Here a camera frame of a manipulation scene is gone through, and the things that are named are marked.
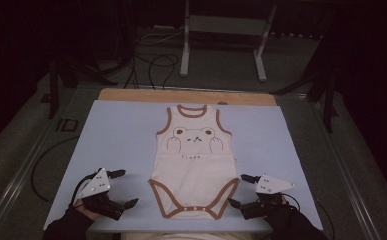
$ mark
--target cable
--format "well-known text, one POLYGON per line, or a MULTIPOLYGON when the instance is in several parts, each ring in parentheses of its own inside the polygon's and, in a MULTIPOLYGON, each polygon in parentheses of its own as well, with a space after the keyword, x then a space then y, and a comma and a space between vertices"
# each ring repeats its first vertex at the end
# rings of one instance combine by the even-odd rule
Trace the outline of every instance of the cable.
POLYGON ((334 225, 333 225, 333 222, 331 221, 330 215, 328 215, 328 212, 325 210, 325 208, 323 207, 323 205, 321 204, 321 202, 317 198, 315 198, 315 201, 317 201, 318 205, 321 207, 323 212, 326 214, 326 216, 328 218, 328 221, 330 222, 330 226, 331 226, 331 229, 332 229, 331 239, 334 240, 336 235, 335 235, 335 232, 334 232, 334 225))
POLYGON ((81 187, 81 184, 83 184, 83 182, 85 182, 88 179, 90 179, 89 176, 86 176, 83 179, 81 179, 81 181, 77 184, 77 186, 75 187, 74 193, 72 194, 72 198, 71 198, 71 202, 69 203, 69 207, 74 206, 73 204, 74 204, 75 196, 77 195, 78 189, 81 187))
POLYGON ((118 72, 122 71, 125 67, 127 67, 126 63, 118 63, 118 65, 114 67, 110 67, 108 69, 100 70, 98 73, 105 77, 110 77, 112 75, 117 74, 118 72))
POLYGON ((162 89, 165 90, 165 84, 168 81, 168 79, 171 77, 172 73, 175 70, 175 65, 180 62, 179 58, 174 55, 174 54, 145 54, 145 53, 137 53, 135 54, 135 57, 149 63, 149 70, 148 70, 148 77, 149 77, 149 82, 154 90, 156 90, 155 85, 153 83, 152 75, 151 75, 151 70, 153 66, 157 67, 171 67, 171 72, 168 74, 168 76, 165 77, 164 82, 162 83, 162 89), (153 60, 147 60, 143 57, 140 57, 139 55, 146 55, 146 56, 155 56, 153 60), (168 59, 171 63, 170 64, 157 64, 155 63, 158 59, 160 58, 166 58, 168 59))
POLYGON ((174 38, 178 35, 181 35, 183 33, 183 31, 180 31, 178 33, 155 33, 155 34, 148 34, 148 35, 145 35, 143 37, 141 37, 137 43, 139 44, 145 44, 145 45, 153 45, 153 44, 158 44, 158 43, 161 43, 161 42, 164 42, 168 39, 171 39, 171 38, 174 38), (168 36, 166 38, 163 38, 163 39, 160 39, 160 40, 157 40, 155 42, 142 42, 142 40, 148 38, 148 37, 151 37, 151 36, 168 36))
POLYGON ((127 88, 128 83, 130 82, 130 79, 132 76, 134 76, 133 85, 135 89, 138 89, 138 81, 137 81, 137 71, 136 71, 136 59, 134 58, 134 55, 130 59, 130 65, 129 68, 131 69, 130 75, 127 78, 127 81, 124 84, 124 89, 127 88))
POLYGON ((287 197, 293 199, 293 200, 296 202, 296 204, 298 205, 298 208, 297 208, 297 209, 298 209, 298 211, 300 212, 300 205, 299 205, 299 202, 296 200, 296 198, 290 196, 289 194, 285 194, 285 193, 281 193, 281 195, 287 196, 287 197))
POLYGON ((61 144, 64 144, 66 142, 69 142, 71 140, 74 140, 74 139, 77 139, 79 138, 80 136, 76 136, 76 137, 72 137, 72 138, 69 138, 69 139, 66 139, 64 141, 61 141, 61 142, 58 142, 56 143, 55 145, 51 146, 50 148, 48 148, 46 151, 44 151, 37 159, 37 161, 35 162, 34 166, 33 166, 33 169, 31 170, 31 189, 33 190, 34 194, 37 195, 37 197, 39 197, 41 200, 43 200, 44 202, 46 202, 47 204, 50 203, 50 200, 47 199, 46 197, 44 197, 43 195, 41 195, 37 189, 35 188, 35 184, 34 184, 34 174, 35 174, 35 170, 37 169, 37 166, 38 164, 40 163, 40 161, 43 159, 43 157, 48 153, 50 152, 52 149, 58 147, 59 145, 61 144))

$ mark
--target armhole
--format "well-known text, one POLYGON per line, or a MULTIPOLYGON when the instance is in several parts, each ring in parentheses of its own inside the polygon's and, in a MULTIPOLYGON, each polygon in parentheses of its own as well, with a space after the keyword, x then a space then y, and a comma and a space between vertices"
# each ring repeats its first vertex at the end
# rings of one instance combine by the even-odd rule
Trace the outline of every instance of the armhole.
POLYGON ((166 132, 169 128, 169 125, 171 125, 171 120, 172 120, 172 114, 171 114, 171 109, 170 108, 167 108, 167 113, 168 113, 168 121, 167 121, 167 125, 165 126, 164 129, 162 129, 161 131, 157 132, 156 134, 157 135, 160 135, 164 132, 166 132))
POLYGON ((230 132, 230 131, 227 131, 227 130, 225 130, 225 129, 222 127, 221 122, 220 122, 220 120, 219 120, 219 113, 220 113, 220 111, 219 111, 219 109, 217 109, 216 120, 217 120, 217 125, 218 125, 218 127, 221 129, 221 131, 223 131, 223 132, 228 133, 228 134, 231 135, 231 132, 230 132))

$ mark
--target floor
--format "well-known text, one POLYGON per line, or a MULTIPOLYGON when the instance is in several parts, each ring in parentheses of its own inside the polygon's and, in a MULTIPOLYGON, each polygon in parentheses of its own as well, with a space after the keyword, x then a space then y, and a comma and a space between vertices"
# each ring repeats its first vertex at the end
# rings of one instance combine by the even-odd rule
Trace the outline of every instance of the floor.
MULTIPOLYGON (((174 33, 174 37, 168 41, 156 36, 144 38, 136 48, 135 65, 131 62, 108 76, 118 83, 116 87, 123 87, 128 81, 129 88, 151 88, 152 82, 159 90, 267 93, 298 80, 318 44, 309 39, 270 37, 263 56, 268 81, 261 83, 252 57, 253 45, 245 44, 249 39, 233 41, 223 37, 218 44, 210 44, 204 41, 208 35, 198 34, 192 42, 189 75, 181 77, 180 63, 176 63, 176 58, 181 58, 181 36, 173 30, 157 31, 174 33), (135 73, 129 78, 133 68, 135 73)), ((48 93, 46 75, 39 82, 37 93, 0 134, 0 239, 41 238, 50 201, 60 185, 77 136, 91 104, 100 90, 107 87, 83 76, 80 79, 76 89, 61 86, 59 111, 49 120, 49 105, 40 103, 48 93), (75 131, 61 131, 57 128, 59 119, 77 120, 79 124, 75 131), (44 200, 34 194, 32 185, 44 200)), ((310 103, 304 98, 308 88, 301 87, 276 99, 318 202, 324 233, 329 239, 387 239, 387 184, 349 116, 342 96, 335 95, 337 116, 332 119, 333 133, 330 134, 321 123, 319 103, 310 103)), ((88 235, 89 239, 111 237, 107 233, 88 235)))

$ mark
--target white baby bodysuit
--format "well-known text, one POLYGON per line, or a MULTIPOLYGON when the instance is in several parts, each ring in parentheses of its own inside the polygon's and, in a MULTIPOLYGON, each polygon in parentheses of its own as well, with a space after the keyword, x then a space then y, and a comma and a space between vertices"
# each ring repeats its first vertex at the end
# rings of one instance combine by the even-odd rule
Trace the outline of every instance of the white baby bodysuit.
POLYGON ((231 133, 219 110, 205 105, 168 108, 168 123, 157 133, 150 185, 162 216, 219 219, 238 185, 231 133))

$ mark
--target dark background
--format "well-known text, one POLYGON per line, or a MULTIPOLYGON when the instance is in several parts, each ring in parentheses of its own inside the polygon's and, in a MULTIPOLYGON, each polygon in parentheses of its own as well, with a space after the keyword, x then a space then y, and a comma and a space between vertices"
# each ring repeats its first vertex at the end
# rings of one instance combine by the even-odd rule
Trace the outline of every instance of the dark background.
MULTIPOLYGON (((81 1, 0 0, 0 131, 35 93, 37 82, 48 72, 51 52, 71 54, 85 62, 95 60, 93 51, 103 53, 104 58, 110 57, 107 49, 95 49, 92 41, 86 39, 107 36, 102 40, 114 41, 121 36, 98 27, 97 23, 114 30, 127 26, 183 25, 184 1, 115 2, 120 4, 119 8, 109 1, 98 7, 94 6, 96 1, 82 1, 80 5, 81 1), (92 17, 95 9, 100 9, 102 15, 92 17), (106 12, 115 9, 119 24, 106 17, 106 12)), ((300 34, 318 38, 324 34, 307 72, 331 64, 333 54, 341 55, 336 90, 343 94, 387 180, 387 1, 346 5, 349 1, 340 1, 341 5, 334 0, 332 4, 316 4, 311 0, 293 5, 284 2, 277 10, 271 31, 276 37, 300 34)), ((260 9, 267 11, 260 1, 248 3, 255 9, 252 12, 242 8, 244 1, 230 0, 230 3, 198 0, 191 12, 253 17, 260 15, 260 9)))

